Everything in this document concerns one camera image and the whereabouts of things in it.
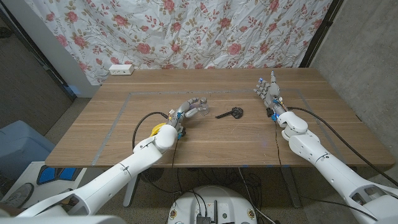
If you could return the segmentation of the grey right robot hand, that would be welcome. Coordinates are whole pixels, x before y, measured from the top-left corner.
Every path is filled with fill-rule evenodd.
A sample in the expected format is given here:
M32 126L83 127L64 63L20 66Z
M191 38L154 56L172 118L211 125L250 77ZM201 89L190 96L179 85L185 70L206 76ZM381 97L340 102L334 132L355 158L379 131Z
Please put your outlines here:
M287 111L283 104L283 99L280 95L280 88L276 84L276 77L274 71L271 71L271 81L267 82L260 78L253 91L263 100L266 107L266 113L269 118L276 121L277 118Z

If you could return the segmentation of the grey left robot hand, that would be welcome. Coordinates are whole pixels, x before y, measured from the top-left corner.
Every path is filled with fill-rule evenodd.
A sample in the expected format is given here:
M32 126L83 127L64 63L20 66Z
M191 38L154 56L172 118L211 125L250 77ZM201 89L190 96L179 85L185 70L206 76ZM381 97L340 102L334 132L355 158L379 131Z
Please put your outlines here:
M166 124L173 126L175 129L180 129L185 118L191 118L197 113L201 113L203 116L208 113L206 98L199 99L194 97L182 103L176 111L171 113Z

